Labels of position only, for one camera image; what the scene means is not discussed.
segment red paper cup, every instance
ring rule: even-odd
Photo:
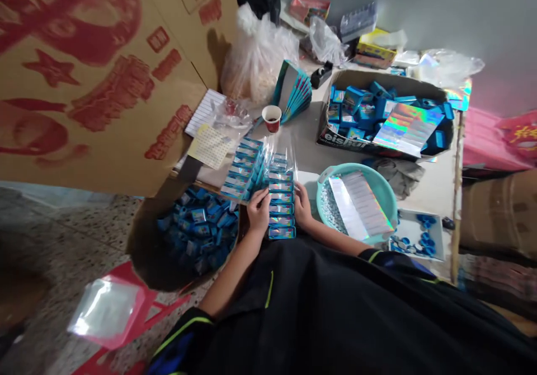
[[[280,129],[281,109],[275,105],[265,106],[261,116],[271,133],[276,133]]]

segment fan of blue cards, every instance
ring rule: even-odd
[[[307,109],[312,101],[312,83],[309,76],[289,60],[281,65],[274,91],[273,105],[281,109],[281,124]]]

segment red stool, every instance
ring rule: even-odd
[[[98,337],[91,336],[84,337],[96,344],[99,344],[102,346],[102,348],[92,358],[85,362],[84,365],[73,372],[73,375],[115,375],[115,373],[110,369],[110,364],[112,363],[115,355],[114,350],[126,346],[134,339],[137,339],[146,330],[159,323],[162,319],[184,303],[187,303],[191,297],[190,295],[187,295],[185,297],[178,298],[171,305],[165,305],[155,301],[158,292],[147,288],[147,286],[134,273],[133,265],[130,261],[112,269],[102,279],[112,283],[134,285],[139,288],[139,291],[136,294],[135,304],[123,333],[114,336],[112,339],[100,339]],[[150,319],[147,319],[151,307],[156,307],[160,311]],[[144,367],[145,364],[143,362],[138,362],[128,372],[128,374],[142,374]]]

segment teal plastic basin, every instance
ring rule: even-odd
[[[325,184],[325,182],[331,176],[350,174],[351,172],[356,172],[356,171],[360,171],[364,174],[364,177],[368,181],[368,184],[371,187],[371,190],[373,191],[377,201],[379,202],[380,207],[382,208],[382,211],[384,212],[384,214],[386,214],[386,217],[389,219],[390,223],[392,224],[392,227],[396,228],[397,227],[397,201],[395,199],[395,194],[393,193],[392,187],[387,182],[387,180],[384,179],[382,175],[379,174],[377,171],[359,163],[345,163],[341,165],[331,166],[331,167],[326,168],[324,172],[319,176],[319,179],[317,180],[317,197],[316,197],[317,211],[323,223],[325,223],[327,226],[331,228],[334,228],[334,226],[330,224],[330,222],[327,220],[326,216],[324,215],[323,200],[322,200],[321,195],[322,195],[323,187],[330,186],[330,184],[328,183]],[[372,236],[370,238],[363,240],[363,242],[367,243],[368,245],[373,245],[377,242],[386,241],[390,235],[391,233],[375,235],[375,236]]]

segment gray cloth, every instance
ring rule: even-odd
[[[410,196],[425,173],[425,168],[415,162],[390,158],[375,161],[373,169],[388,181],[399,200],[404,200]]]

